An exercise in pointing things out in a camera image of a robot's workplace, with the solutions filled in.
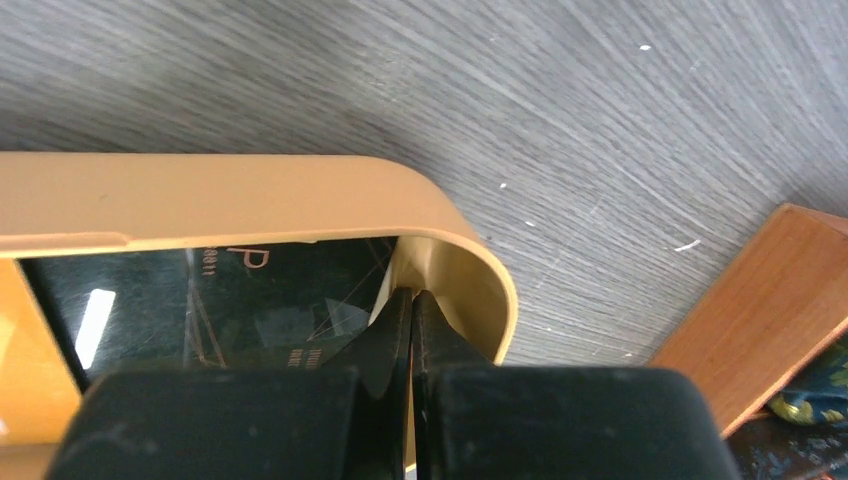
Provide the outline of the yellow oval tray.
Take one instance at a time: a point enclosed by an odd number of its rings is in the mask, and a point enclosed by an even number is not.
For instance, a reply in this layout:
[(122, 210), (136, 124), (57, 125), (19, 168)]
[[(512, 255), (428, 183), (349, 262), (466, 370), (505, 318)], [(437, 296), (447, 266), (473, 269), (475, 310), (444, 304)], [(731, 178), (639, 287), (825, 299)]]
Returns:
[(424, 175), (365, 156), (5, 152), (1, 156), (1, 475), (43, 477), (80, 404), (19, 260), (188, 247), (399, 239), (391, 286), (432, 292), (501, 363), (515, 284)]

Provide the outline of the credit card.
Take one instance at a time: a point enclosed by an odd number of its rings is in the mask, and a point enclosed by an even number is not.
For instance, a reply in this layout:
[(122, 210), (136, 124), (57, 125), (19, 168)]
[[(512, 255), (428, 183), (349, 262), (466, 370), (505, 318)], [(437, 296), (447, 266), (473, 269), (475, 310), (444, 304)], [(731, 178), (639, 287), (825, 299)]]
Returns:
[(375, 319), (392, 237), (28, 258), (21, 267), (91, 385), (120, 371), (314, 368)]

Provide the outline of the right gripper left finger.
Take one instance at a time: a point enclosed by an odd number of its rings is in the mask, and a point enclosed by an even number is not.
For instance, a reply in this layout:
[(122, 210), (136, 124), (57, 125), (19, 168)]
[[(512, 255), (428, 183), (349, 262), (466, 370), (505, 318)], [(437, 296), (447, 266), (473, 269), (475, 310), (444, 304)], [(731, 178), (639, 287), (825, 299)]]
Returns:
[(86, 393), (50, 479), (401, 479), (413, 292), (318, 367), (126, 372)]

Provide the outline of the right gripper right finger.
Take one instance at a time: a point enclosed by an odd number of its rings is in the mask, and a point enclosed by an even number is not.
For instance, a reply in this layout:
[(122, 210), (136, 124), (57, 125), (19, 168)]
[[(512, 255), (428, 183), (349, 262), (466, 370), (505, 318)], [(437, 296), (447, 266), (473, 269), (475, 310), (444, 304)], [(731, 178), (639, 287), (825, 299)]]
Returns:
[(508, 367), (412, 307), (412, 395), (422, 479), (735, 479), (694, 384), (642, 367)]

